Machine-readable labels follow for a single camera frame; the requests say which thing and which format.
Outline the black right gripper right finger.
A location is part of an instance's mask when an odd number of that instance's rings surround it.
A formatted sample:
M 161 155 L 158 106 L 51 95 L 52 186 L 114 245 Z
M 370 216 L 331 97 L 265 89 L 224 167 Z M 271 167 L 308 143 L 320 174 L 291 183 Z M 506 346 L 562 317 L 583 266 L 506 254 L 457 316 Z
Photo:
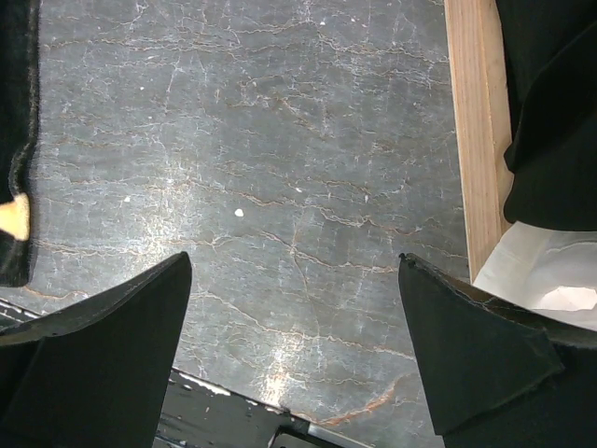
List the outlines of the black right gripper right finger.
M 428 410 L 448 447 L 592 447 L 596 335 L 413 255 L 398 284 Z

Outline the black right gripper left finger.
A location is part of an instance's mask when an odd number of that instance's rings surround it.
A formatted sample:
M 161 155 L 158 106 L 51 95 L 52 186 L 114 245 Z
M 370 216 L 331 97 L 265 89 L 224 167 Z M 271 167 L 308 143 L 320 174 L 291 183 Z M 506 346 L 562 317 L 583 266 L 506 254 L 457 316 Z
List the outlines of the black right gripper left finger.
M 150 447 L 190 294 L 187 253 L 1 330 L 4 447 Z

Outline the white hanging shirt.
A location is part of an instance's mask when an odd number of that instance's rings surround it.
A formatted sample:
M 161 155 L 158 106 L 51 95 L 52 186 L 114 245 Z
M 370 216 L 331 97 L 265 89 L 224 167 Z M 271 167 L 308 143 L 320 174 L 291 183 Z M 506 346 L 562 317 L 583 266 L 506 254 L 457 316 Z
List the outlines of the white hanging shirt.
M 560 322 L 596 330 L 596 233 L 515 223 L 473 286 Z

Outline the black hanging shirt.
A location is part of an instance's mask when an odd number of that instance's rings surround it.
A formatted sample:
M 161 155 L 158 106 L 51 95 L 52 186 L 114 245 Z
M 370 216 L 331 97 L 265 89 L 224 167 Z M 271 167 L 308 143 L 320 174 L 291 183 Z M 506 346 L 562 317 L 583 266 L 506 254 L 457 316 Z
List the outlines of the black hanging shirt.
M 497 2 L 507 63 L 513 184 L 507 221 L 596 229 L 596 4 Z

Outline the wooden clothes rack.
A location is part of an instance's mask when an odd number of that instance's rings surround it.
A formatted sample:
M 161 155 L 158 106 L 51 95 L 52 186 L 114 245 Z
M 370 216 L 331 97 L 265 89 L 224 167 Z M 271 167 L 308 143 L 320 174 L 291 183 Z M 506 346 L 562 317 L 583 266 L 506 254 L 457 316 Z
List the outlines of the wooden clothes rack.
M 480 269 L 509 228 L 503 207 L 513 174 L 501 22 L 489 0 L 444 3 L 462 185 L 469 275 Z

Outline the black floral plush blanket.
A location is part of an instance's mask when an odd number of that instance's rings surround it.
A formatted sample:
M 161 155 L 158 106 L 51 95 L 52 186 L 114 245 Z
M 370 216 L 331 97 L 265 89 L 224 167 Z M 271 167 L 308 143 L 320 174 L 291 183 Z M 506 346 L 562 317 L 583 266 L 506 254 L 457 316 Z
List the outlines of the black floral plush blanket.
M 1 285 L 30 280 L 30 170 L 39 130 L 38 1 L 1 3 Z

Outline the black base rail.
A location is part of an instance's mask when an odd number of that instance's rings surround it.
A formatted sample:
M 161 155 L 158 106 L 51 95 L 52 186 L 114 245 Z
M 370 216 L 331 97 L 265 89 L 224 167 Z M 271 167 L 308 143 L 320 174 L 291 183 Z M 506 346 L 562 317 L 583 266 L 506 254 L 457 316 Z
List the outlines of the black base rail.
M 8 304 L 1 330 L 41 317 Z M 150 447 L 353 447 L 355 440 L 171 368 Z

